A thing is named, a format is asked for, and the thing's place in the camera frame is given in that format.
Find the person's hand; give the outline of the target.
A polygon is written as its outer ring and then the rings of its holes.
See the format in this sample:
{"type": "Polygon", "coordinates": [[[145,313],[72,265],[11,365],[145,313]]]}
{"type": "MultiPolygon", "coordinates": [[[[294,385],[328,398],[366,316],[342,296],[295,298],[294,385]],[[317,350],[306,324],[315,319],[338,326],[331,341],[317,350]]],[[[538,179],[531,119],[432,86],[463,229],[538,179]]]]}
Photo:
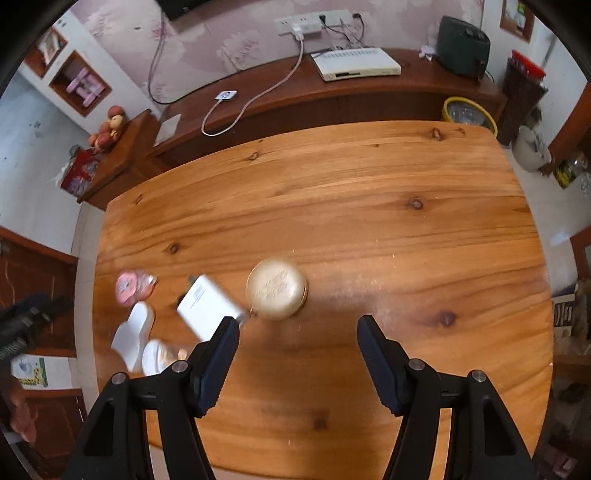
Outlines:
{"type": "Polygon", "coordinates": [[[24,441],[34,444],[37,439],[36,416],[29,408],[24,389],[14,377],[11,378],[9,383],[8,400],[12,405],[11,428],[14,432],[20,434],[24,441]]]}

